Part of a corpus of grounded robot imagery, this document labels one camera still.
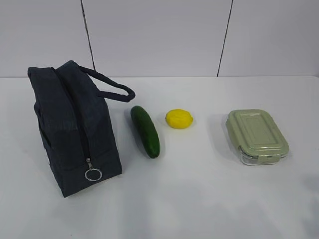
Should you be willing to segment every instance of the zipper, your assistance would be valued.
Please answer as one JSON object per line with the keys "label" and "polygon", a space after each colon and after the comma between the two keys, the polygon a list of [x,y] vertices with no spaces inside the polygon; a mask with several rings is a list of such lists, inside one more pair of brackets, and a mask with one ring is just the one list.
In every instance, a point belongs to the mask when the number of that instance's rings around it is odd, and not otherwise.
{"label": "zipper", "polygon": [[52,70],[56,74],[56,76],[59,78],[61,85],[65,91],[65,94],[67,95],[67,97],[69,98],[69,101],[71,102],[71,105],[72,105],[72,108],[73,108],[73,111],[75,114],[75,118],[76,118],[77,127],[78,127],[79,134],[80,134],[80,141],[81,141],[81,146],[82,146],[84,158],[89,166],[89,169],[92,170],[93,166],[91,163],[89,139],[88,139],[88,137],[85,133],[85,130],[84,130],[83,117],[82,117],[80,108],[75,100],[74,92],[68,86],[68,84],[66,83],[64,78],[60,75],[60,73],[57,70],[55,70],[54,68],[52,68]]}

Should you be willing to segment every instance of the food container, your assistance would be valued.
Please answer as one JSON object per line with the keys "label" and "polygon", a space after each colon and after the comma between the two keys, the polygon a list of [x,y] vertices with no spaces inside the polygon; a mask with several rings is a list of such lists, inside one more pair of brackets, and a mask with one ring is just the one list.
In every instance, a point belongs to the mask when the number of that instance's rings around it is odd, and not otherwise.
{"label": "food container", "polygon": [[226,126],[240,160],[246,165],[274,164],[289,152],[287,141],[266,111],[232,111]]}

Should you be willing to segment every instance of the cucumber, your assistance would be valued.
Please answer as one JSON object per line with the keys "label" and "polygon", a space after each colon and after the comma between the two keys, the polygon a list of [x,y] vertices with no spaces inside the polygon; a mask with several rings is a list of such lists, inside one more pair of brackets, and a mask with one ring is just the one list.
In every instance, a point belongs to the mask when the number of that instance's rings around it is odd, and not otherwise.
{"label": "cucumber", "polygon": [[151,158],[157,158],[160,154],[160,140],[151,117],[141,106],[134,106],[131,109],[131,118],[146,153]]}

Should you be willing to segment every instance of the yellow lemon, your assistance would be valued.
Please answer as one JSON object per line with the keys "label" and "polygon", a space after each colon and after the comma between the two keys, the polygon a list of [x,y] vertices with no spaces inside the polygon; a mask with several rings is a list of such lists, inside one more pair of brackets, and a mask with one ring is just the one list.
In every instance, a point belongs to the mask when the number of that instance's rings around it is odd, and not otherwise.
{"label": "yellow lemon", "polygon": [[193,123],[193,117],[188,111],[176,109],[166,114],[166,122],[172,128],[187,128]]}

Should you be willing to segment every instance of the dark blue lunch bag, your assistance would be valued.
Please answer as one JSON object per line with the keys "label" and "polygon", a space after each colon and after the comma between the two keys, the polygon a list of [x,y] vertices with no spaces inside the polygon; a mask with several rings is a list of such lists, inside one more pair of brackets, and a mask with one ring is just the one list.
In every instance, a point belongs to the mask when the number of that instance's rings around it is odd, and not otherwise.
{"label": "dark blue lunch bag", "polygon": [[[100,91],[90,76],[125,90]],[[129,102],[135,93],[102,74],[69,61],[28,70],[34,110],[50,167],[64,197],[122,173],[104,98]]]}

